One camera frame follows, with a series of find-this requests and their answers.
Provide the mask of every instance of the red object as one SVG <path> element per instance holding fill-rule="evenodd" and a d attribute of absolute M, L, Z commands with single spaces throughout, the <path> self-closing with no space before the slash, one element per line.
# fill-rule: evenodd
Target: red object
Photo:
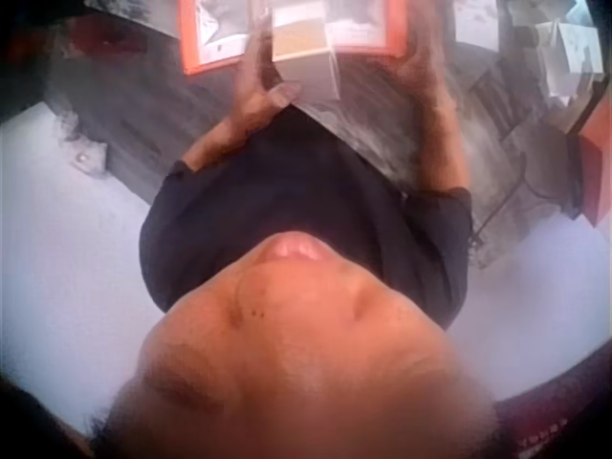
<path fill-rule="evenodd" d="M 146 52 L 146 37 L 135 27 L 99 13 L 72 19 L 70 38 L 76 49 L 90 57 Z"/>
<path fill-rule="evenodd" d="M 406 0 L 386 0 L 387 38 L 383 48 L 338 47 L 337 51 L 348 54 L 392 55 L 400 57 L 407 42 Z M 181 30 L 181 53 L 183 68 L 188 75 L 234 64 L 240 57 L 218 60 L 209 64 L 200 63 L 198 52 L 198 31 L 196 26 L 196 5 L 194 0 L 179 0 L 179 27 Z"/>
<path fill-rule="evenodd" d="M 610 211 L 610 86 L 579 133 L 582 158 L 582 213 L 595 227 Z"/>

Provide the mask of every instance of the white floor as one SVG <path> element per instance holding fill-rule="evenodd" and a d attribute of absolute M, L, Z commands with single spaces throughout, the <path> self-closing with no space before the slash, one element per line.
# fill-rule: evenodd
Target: white floor
<path fill-rule="evenodd" d="M 2 371 L 84 430 L 132 372 L 161 314 L 141 278 L 147 205 L 69 165 L 39 104 L 2 126 Z M 450 329 L 496 399 L 569 369 L 609 339 L 610 253 L 558 216 L 485 272 L 470 272 Z"/>

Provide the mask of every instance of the orange box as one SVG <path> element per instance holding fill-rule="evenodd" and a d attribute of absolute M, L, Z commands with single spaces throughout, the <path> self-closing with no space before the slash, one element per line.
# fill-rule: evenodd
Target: orange box
<path fill-rule="evenodd" d="M 334 51 L 337 54 L 403 55 L 407 42 L 406 1 L 346 0 L 348 11 L 359 4 L 367 15 L 370 10 L 376 10 L 372 16 L 380 21 L 373 19 L 372 27 L 368 29 L 367 23 L 351 24 L 351 21 L 337 18 L 328 20 L 326 27 Z M 252 19 L 266 4 L 274 2 L 284 5 L 278 0 L 179 0 L 185 73 L 192 75 L 237 62 L 244 53 Z M 223 17 L 236 19 L 234 35 L 225 35 L 226 32 L 222 31 L 227 25 L 220 19 Z"/>

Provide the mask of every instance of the paper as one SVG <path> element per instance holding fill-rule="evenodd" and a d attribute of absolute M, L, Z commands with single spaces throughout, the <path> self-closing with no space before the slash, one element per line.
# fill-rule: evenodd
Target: paper
<path fill-rule="evenodd" d="M 576 26 L 595 26 L 586 0 L 577 0 L 576 5 L 565 16 L 565 22 Z"/>
<path fill-rule="evenodd" d="M 571 73 L 603 73 L 600 38 L 596 29 L 559 24 L 558 30 Z"/>
<path fill-rule="evenodd" d="M 562 19 L 575 5 L 576 0 L 513 0 L 508 10 L 515 27 L 529 27 Z"/>
<path fill-rule="evenodd" d="M 458 43 L 499 51 L 499 15 L 496 0 L 455 0 Z"/>
<path fill-rule="evenodd" d="M 567 68 L 565 53 L 560 47 L 539 48 L 537 55 L 546 74 L 549 97 L 572 97 L 579 90 L 582 74 L 572 74 Z"/>

